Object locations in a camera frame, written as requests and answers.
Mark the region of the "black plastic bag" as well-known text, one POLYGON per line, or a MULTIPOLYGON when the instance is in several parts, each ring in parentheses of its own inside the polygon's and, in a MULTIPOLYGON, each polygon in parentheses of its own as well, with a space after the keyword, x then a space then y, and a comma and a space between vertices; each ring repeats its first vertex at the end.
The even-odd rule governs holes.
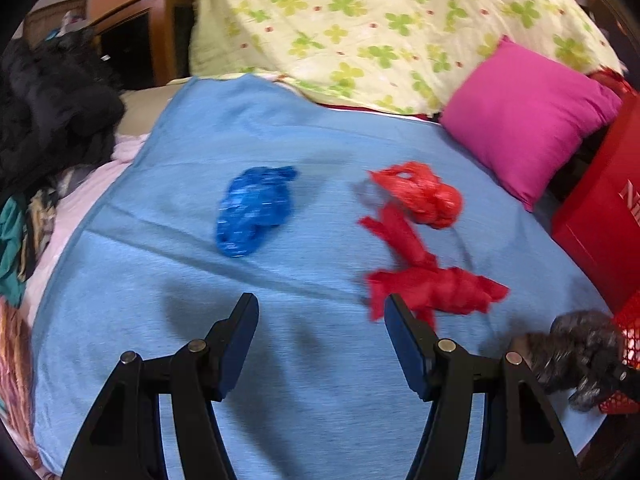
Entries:
POLYGON ((521 343, 544 392, 570 390, 568 404, 574 410, 588 412, 613 395, 623 335, 606 314, 581 310, 559 315, 547 333, 527 333, 521 343))

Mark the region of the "red plastic bag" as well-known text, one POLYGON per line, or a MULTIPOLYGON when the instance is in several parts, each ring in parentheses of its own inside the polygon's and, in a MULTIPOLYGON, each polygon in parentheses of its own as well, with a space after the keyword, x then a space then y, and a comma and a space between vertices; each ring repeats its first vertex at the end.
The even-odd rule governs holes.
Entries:
POLYGON ((423 162, 370 170, 371 180, 404 207, 416 223, 446 229, 462 213, 463 197, 423 162))
POLYGON ((377 270, 367 275, 369 316, 377 321, 384 315, 385 300, 391 294, 401 296, 418 320, 435 327, 437 311, 455 315, 473 312, 486 314, 490 307, 506 299, 509 289, 467 270, 442 268, 423 244, 399 207, 387 204, 378 218, 359 220, 398 256, 405 266, 400 270, 377 270))

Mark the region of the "blue plastic bag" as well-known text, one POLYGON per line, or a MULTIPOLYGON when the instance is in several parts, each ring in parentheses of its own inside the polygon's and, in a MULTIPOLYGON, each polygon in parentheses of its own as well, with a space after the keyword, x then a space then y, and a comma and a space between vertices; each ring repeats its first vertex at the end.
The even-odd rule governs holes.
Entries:
POLYGON ((251 255, 293 212, 288 184, 298 172, 293 166, 252 167, 229 184, 216 222, 215 243, 225 256, 251 255))

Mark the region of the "red plastic mesh basket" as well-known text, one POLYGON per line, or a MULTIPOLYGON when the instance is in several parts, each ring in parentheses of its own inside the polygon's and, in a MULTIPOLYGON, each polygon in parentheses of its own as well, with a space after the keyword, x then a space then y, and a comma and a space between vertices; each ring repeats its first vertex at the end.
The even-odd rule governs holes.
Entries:
MULTIPOLYGON (((623 338, 620 360, 623 364, 639 369, 639 294, 632 296, 613 318, 623 338)), ((605 415, 629 415, 638 413, 639 402, 614 392, 599 405, 605 415)))

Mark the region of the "striped colourful cloth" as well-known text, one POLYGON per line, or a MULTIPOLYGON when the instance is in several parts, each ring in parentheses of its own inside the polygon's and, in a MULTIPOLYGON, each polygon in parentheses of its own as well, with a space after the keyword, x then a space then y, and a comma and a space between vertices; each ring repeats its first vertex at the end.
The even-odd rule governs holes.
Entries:
POLYGON ((1 420, 30 466, 40 459, 32 434, 30 331, 18 311, 1 298, 1 420))

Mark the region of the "red Nilrich paper bag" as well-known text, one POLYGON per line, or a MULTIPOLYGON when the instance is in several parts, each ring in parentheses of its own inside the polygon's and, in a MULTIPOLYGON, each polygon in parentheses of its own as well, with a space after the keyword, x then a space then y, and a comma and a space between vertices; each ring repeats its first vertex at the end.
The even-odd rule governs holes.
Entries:
POLYGON ((626 96, 586 172, 551 223, 612 312, 639 292, 639 98, 626 96))

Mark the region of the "teal garment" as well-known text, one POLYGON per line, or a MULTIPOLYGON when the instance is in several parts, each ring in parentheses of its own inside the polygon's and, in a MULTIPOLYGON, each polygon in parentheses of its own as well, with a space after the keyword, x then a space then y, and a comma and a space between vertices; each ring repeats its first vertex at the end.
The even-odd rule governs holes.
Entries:
POLYGON ((1 297, 18 308, 22 302, 25 284, 18 277, 26 224, 26 202, 18 193, 8 198, 1 211, 1 297))

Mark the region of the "magenta pillow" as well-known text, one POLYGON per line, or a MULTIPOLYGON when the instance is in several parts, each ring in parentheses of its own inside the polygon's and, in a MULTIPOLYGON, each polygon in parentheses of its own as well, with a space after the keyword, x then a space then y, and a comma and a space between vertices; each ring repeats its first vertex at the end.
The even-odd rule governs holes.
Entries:
POLYGON ((439 121, 531 211, 582 141, 621 107, 600 82, 502 37, 439 121))

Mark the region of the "light blue blanket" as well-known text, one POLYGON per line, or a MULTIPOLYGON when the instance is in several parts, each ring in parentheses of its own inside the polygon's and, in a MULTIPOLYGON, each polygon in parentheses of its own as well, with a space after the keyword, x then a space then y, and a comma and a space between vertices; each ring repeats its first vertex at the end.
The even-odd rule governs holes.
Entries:
POLYGON ((81 220, 32 329, 34 433, 61 472, 122 352, 168 356, 225 318, 244 292, 260 318, 238 384, 215 413, 242 479, 401 479, 428 406, 368 317, 366 277, 396 266, 359 220, 385 195, 369 171, 425 162, 464 200, 448 230, 420 227, 442 266, 506 285, 486 314, 439 315, 474 354, 604 310, 539 220, 439 126, 329 110, 245 76, 196 80, 170 101, 138 156, 81 220), (256 252, 223 255, 220 202, 252 167, 293 166, 293 212, 256 252))

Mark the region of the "pile of black clothes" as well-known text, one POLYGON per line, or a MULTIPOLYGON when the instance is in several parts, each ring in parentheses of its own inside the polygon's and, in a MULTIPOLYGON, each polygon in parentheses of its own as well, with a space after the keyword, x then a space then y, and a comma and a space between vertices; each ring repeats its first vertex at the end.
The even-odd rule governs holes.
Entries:
POLYGON ((35 47, 8 43, 1 57, 1 198, 61 171, 110 159, 125 105, 90 29, 35 47))

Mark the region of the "clover-print yellow quilt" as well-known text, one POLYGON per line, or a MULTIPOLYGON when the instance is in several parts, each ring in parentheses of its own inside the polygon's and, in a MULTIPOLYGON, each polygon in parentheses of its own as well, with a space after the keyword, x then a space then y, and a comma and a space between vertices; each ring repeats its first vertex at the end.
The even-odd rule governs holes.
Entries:
POLYGON ((195 0, 194 76, 254 74, 312 100, 439 113, 509 38, 579 73, 620 60, 575 0, 195 0))

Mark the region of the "wooden headboard cabinet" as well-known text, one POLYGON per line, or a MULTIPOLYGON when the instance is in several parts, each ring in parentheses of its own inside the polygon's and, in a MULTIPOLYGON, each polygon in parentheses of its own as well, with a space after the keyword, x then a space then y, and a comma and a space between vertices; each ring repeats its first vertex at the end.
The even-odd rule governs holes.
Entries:
POLYGON ((88 0, 100 52, 127 90, 190 75, 194 0, 88 0))

